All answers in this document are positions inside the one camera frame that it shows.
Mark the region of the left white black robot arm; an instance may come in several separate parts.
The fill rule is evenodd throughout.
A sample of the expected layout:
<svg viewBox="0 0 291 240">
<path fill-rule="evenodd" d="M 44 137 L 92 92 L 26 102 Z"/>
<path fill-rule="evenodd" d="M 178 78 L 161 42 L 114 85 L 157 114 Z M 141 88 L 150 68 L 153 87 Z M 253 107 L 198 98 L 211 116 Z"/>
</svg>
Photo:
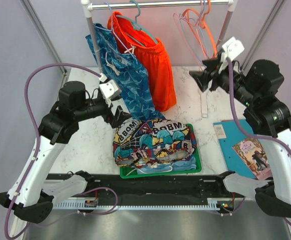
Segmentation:
<svg viewBox="0 0 291 240">
<path fill-rule="evenodd" d="M 79 130 L 81 121 L 101 116 L 115 129 L 130 118 L 121 106 L 112 111 L 112 102 L 121 98 L 120 93 L 119 85 L 112 79 L 99 84 L 94 99 L 86 97 L 84 83 L 67 82 L 58 92 L 59 100 L 41 120 L 33 156 L 13 187 L 0 193 L 0 205 L 11 208 L 23 221 L 39 224 L 62 201 L 78 194 L 93 195 L 96 189 L 93 177 L 83 170 L 52 186 L 44 186 L 44 182 L 56 158 Z"/>
</svg>

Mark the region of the pink hanger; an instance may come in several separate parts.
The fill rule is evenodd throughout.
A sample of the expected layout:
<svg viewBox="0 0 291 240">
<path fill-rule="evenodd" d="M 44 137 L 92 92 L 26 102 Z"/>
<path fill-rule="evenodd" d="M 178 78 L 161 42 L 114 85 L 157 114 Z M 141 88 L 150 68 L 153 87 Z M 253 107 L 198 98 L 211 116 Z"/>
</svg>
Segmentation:
<svg viewBox="0 0 291 240">
<path fill-rule="evenodd" d="M 188 51 L 190 52 L 190 56 L 194 59 L 195 63 L 198 65 L 199 68 L 202 68 L 203 65 L 203 52 L 202 49 L 196 40 L 193 32 L 190 30 L 188 24 L 182 20 L 182 14 L 181 13 L 174 13 L 173 14 L 173 21 L 178 29 L 178 33 L 180 34 L 181 38 L 183 39 L 183 42 L 185 46 L 187 47 Z M 191 42 L 191 35 L 186 30 L 186 25 L 188 26 L 190 32 L 192 33 L 194 39 L 196 40 L 196 44 Z"/>
</svg>

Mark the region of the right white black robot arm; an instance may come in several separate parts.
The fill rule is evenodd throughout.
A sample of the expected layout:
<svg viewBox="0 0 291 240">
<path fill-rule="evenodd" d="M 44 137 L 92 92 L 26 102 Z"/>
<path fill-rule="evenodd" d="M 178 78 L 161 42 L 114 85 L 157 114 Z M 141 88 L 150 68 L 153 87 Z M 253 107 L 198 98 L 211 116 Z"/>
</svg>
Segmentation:
<svg viewBox="0 0 291 240">
<path fill-rule="evenodd" d="M 204 70 L 191 70 L 189 75 L 201 91 L 221 88 L 228 93 L 232 112 L 235 101 L 244 105 L 243 116 L 252 129 L 249 137 L 260 141 L 272 173 L 265 180 L 257 180 L 227 171 L 214 184 L 215 193 L 226 197 L 234 192 L 254 199 L 269 216 L 291 218 L 291 112 L 276 97 L 284 82 L 280 67 L 259 59 L 243 74 L 234 70 L 231 60 L 226 60 L 225 69 L 220 57 L 203 63 Z"/>
</svg>

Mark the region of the comic print shorts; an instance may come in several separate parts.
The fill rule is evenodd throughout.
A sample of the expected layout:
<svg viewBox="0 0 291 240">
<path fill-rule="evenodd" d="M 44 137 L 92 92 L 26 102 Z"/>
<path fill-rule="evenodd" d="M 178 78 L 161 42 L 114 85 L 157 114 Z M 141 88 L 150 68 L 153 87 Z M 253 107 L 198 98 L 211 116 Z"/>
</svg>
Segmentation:
<svg viewBox="0 0 291 240">
<path fill-rule="evenodd" d="M 117 166 L 142 168 L 188 161 L 197 150 L 190 125 L 168 119 L 129 120 L 115 130 Z"/>
</svg>

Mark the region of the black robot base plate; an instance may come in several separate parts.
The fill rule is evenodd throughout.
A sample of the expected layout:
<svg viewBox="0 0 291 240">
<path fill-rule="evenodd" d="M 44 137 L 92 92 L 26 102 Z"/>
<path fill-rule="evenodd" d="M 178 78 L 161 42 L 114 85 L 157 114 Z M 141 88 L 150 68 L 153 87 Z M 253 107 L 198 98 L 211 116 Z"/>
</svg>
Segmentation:
<svg viewBox="0 0 291 240">
<path fill-rule="evenodd" d="M 217 215 L 231 215 L 242 206 L 242 196 L 230 193 L 218 175 L 163 175 L 123 179 L 119 175 L 94 174 L 84 194 L 76 197 L 102 205 L 171 206 L 206 205 L 217 201 Z"/>
</svg>

